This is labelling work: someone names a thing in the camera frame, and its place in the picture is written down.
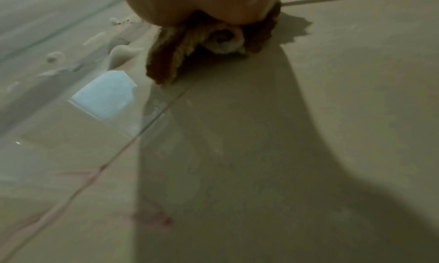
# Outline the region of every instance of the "tiled floor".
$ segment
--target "tiled floor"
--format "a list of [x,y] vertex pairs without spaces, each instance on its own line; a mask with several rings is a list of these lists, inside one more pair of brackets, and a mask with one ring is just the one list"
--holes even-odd
[[160,88],[152,28],[5,142],[2,262],[436,262],[437,0],[283,2],[260,54]]

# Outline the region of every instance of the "floor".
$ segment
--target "floor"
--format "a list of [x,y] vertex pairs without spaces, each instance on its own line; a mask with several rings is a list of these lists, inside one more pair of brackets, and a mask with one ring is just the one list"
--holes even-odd
[[14,118],[0,262],[436,262],[437,0],[282,1],[257,55],[157,87],[149,27]]

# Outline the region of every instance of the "bare skin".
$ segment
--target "bare skin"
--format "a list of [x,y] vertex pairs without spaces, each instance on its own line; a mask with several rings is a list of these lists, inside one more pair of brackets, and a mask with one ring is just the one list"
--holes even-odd
[[276,0],[126,0],[145,21],[158,26],[176,26],[196,11],[232,25],[261,21]]

